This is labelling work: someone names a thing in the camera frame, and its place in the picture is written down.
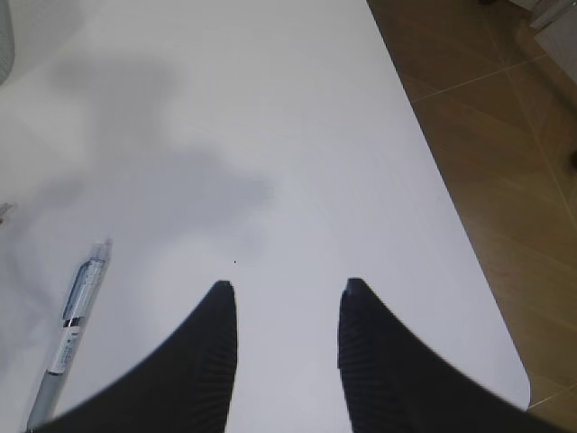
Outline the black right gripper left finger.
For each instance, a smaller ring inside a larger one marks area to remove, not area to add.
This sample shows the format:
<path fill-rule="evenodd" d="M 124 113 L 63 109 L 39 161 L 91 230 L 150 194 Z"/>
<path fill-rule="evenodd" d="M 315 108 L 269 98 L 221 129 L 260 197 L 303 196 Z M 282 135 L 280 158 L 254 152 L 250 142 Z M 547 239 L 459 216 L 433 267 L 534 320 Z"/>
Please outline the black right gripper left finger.
<path fill-rule="evenodd" d="M 223 432 L 238 360 L 234 287 L 217 281 L 129 373 L 38 432 Z"/>

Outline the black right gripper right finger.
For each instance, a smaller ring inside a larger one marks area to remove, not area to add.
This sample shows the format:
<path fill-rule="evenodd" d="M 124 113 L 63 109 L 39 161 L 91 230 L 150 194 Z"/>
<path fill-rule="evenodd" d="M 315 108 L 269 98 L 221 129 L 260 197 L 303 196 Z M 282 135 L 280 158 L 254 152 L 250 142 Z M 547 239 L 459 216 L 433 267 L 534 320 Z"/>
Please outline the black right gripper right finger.
<path fill-rule="evenodd" d="M 355 432 L 555 432 L 419 340 L 360 278 L 340 302 L 338 368 Z"/>

